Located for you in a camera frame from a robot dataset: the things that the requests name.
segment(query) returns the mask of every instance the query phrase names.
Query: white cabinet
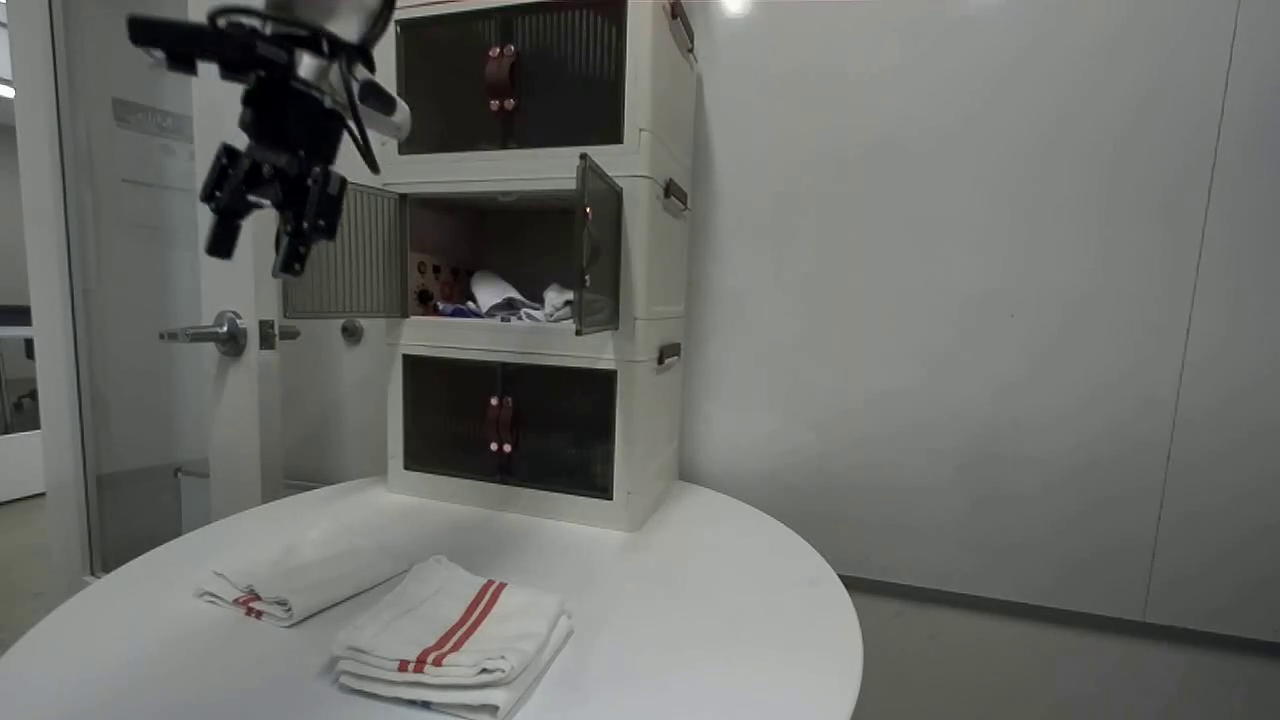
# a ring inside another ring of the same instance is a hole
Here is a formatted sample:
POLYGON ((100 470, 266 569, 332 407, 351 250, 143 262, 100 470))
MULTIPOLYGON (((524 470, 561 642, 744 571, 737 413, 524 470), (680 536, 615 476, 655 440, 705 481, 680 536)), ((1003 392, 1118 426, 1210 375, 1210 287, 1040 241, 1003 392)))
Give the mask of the white cabinet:
POLYGON ((1280 642, 1280 3, 1242 0, 1146 616, 1280 642))
POLYGON ((288 281, 288 316, 387 316, 387 476, 631 527, 675 481, 697 63, 680 0, 401 3, 379 78, 413 105, 384 177, 288 281), (470 276, 555 325, 470 309, 470 276))

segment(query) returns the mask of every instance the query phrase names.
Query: door handle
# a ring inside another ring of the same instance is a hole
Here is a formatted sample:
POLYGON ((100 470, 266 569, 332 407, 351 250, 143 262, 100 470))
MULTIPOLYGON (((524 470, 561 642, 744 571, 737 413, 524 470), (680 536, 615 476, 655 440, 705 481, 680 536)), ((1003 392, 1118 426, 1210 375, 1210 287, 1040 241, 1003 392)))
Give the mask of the door handle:
POLYGON ((223 356, 245 356, 249 330, 245 330, 238 314, 216 314, 212 325, 189 325, 189 330, 160 332, 160 345, 212 345, 223 356))

